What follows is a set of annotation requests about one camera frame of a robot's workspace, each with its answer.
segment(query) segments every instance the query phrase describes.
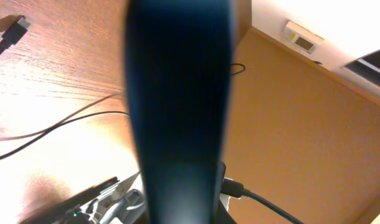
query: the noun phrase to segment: wood grain surface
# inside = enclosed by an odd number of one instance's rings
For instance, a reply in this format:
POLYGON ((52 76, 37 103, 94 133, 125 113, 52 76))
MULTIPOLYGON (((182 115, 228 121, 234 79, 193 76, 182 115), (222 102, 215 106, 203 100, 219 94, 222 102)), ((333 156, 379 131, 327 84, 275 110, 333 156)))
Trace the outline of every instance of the wood grain surface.
MULTIPOLYGON (((31 23, 0 56, 0 138, 49 127, 104 96, 84 112, 127 111, 121 80, 121 35, 127 1, 0 0, 2 33, 19 15, 31 23)), ((233 1, 236 44, 250 27, 251 1, 233 1)), ((0 155, 28 139, 0 142, 0 155)), ((16 223, 111 177, 137 168, 129 120, 101 115, 48 134, 0 161, 0 223, 16 223)))

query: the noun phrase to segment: cable connector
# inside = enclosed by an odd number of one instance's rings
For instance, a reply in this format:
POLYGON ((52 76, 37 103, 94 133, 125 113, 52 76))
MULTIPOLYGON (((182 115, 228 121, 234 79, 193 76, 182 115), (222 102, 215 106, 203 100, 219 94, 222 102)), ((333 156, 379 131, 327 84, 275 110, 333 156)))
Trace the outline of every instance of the cable connector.
POLYGON ((21 17, 19 20, 11 24, 2 35, 3 40, 0 42, 0 55, 11 45, 16 45, 28 31, 29 26, 30 23, 26 21, 25 17, 21 17))
POLYGON ((243 196, 244 185, 228 178, 223 179, 221 193, 231 197, 241 198, 243 196))
POLYGON ((257 202, 261 203, 262 205, 265 205, 275 213, 281 215, 286 220, 290 221, 294 224, 303 224, 300 220, 289 214, 288 212, 282 210, 278 206, 274 205, 272 202, 269 202, 268 200, 264 199, 263 197, 251 192, 248 189, 245 189, 243 184, 238 183, 234 180, 230 180, 225 178, 223 180, 222 186, 221 186, 221 193, 230 195, 235 198, 241 198, 241 196, 245 196, 251 199, 256 200, 257 202))

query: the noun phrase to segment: tan wall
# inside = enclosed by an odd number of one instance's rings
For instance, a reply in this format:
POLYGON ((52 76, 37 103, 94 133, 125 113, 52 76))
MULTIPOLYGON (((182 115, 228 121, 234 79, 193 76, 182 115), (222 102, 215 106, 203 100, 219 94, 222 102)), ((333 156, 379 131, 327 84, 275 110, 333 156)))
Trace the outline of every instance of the tan wall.
POLYGON ((252 4, 251 0, 231 0, 235 19, 235 46, 251 27, 252 4))
MULTIPOLYGON (((232 81, 226 176, 305 223, 359 220, 380 194, 380 107, 253 32, 236 54, 247 70, 232 81)), ((288 223, 251 199, 229 208, 238 223, 288 223)))

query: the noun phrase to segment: electronic device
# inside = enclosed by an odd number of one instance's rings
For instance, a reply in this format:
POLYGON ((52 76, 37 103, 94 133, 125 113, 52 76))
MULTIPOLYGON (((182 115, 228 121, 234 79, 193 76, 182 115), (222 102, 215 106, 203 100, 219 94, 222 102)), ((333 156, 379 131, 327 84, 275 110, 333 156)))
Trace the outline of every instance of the electronic device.
POLYGON ((289 21, 284 28, 285 44, 312 54, 324 39, 309 30, 289 21))
MULTIPOLYGON (((226 166, 219 165, 221 181, 226 166)), ((124 224, 149 224, 146 198, 137 189, 131 189, 139 172, 119 181, 116 177, 91 187, 47 210, 35 214, 21 224, 108 224, 114 218, 124 224)), ((221 201, 216 220, 221 224, 236 224, 221 201)))

